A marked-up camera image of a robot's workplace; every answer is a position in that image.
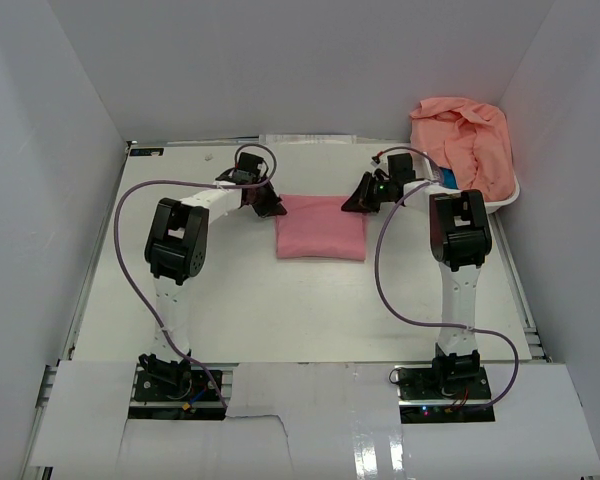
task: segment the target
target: crumpled pink cloth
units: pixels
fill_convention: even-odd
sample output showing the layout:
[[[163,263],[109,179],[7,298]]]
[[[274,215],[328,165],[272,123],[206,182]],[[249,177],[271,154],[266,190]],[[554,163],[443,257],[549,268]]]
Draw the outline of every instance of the crumpled pink cloth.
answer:
[[[460,97],[434,97],[411,112],[411,144],[453,171],[458,188],[476,188],[485,201],[515,189],[511,141],[504,113]]]
[[[367,218],[340,210],[348,197],[281,195],[287,214],[276,217],[278,258],[330,257],[364,261]]]

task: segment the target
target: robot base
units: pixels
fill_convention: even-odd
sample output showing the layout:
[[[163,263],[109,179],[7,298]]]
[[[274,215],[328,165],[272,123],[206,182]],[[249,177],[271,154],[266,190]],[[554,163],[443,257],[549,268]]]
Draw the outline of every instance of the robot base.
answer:
[[[215,379],[218,387],[222,389],[222,370],[211,370],[211,374]],[[175,398],[182,395],[183,392],[178,392],[177,388],[170,385],[165,385],[164,382],[158,382],[155,378],[149,376],[144,370],[139,371],[134,385],[133,399],[136,402],[180,402],[184,403],[203,388],[207,391],[198,399],[198,402],[219,402],[218,393],[208,387],[209,379],[202,370],[191,371],[192,392],[190,395],[182,399]]]
[[[403,424],[495,421],[492,407],[476,408],[491,400],[487,374],[482,367],[473,378],[448,382],[446,395],[432,368],[401,367],[397,369],[395,381],[391,381],[399,388]]]

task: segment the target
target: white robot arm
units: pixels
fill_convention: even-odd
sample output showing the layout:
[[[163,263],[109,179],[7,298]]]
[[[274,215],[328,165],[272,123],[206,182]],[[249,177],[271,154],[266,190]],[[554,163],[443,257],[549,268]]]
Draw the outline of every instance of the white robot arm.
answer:
[[[167,342],[163,330],[181,352],[191,353],[189,345],[189,313],[193,277],[202,269],[206,257],[209,225],[218,218],[244,205],[250,205],[260,217],[285,215],[287,212],[271,183],[254,188],[238,186],[261,184],[266,179],[261,157],[242,153],[235,168],[216,180],[218,188],[199,192],[181,200],[163,198],[156,208],[145,247],[156,289],[156,309],[164,328],[156,326],[151,355],[143,364],[152,368],[168,383],[167,372],[172,362],[181,357]]]
[[[467,328],[442,327],[432,367],[436,383],[475,379],[480,355],[475,340],[475,299],[480,267],[491,251],[491,233],[482,194],[457,192],[417,180],[409,154],[390,155],[388,174],[367,172],[343,204],[349,212],[378,212],[383,202],[398,202],[410,191],[411,206],[429,214],[431,251],[442,274],[442,322]]]
[[[223,185],[235,185],[227,181],[220,181],[217,184],[220,187]],[[207,210],[208,225],[211,225],[218,218],[242,206],[242,191],[223,190],[222,188],[204,190],[191,197],[183,198],[179,203],[185,208],[200,207]],[[178,229],[177,232],[172,231],[172,235],[175,236],[184,235],[184,233],[184,228]],[[156,310],[164,322],[164,328],[169,332],[171,339],[180,351],[190,352],[189,313],[193,300],[193,277],[184,279],[180,285],[173,278],[165,275],[154,277],[153,281],[156,289]],[[153,336],[151,353],[155,354],[156,358],[165,362],[179,362],[181,360],[178,354],[167,343],[162,333],[162,328],[157,324]]]

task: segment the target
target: blue object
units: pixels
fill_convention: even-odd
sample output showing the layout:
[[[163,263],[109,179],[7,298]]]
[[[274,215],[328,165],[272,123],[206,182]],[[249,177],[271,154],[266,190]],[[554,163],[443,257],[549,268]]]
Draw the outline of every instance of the blue object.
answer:
[[[189,400],[189,405],[193,405],[194,402],[197,402],[198,400],[200,400],[200,397],[202,397],[202,395],[204,395],[204,392],[206,392],[207,390],[201,390],[200,392],[198,392],[198,394],[193,397],[191,400]]]
[[[457,190],[458,182],[456,182],[456,176],[453,174],[453,171],[443,167],[440,167],[440,170],[442,171],[442,184],[447,188]]]

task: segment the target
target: white tabletop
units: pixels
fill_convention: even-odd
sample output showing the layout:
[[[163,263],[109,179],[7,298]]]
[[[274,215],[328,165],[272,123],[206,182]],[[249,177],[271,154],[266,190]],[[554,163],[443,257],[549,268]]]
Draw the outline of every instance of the white tabletop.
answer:
[[[349,195],[372,154],[385,145],[275,145],[278,194]],[[150,179],[213,181],[229,168],[234,146],[173,146],[163,156],[130,157],[119,195]],[[121,220],[123,255],[149,298],[154,288],[143,250],[157,202],[195,189],[153,186],[134,193]],[[368,224],[364,263],[325,259],[278,260],[273,219],[250,208],[214,222],[207,260],[195,279],[191,347],[204,362],[428,362],[437,329],[406,325],[389,314],[376,292],[373,251],[389,210]],[[153,318],[122,276],[105,239],[74,353],[80,360],[131,360],[147,353]],[[398,311],[440,321],[442,281],[429,247],[427,215],[401,209],[383,245],[382,280]],[[482,268],[476,326],[497,330],[531,358],[505,265],[496,242]],[[501,340],[478,336],[482,359],[510,360]]]

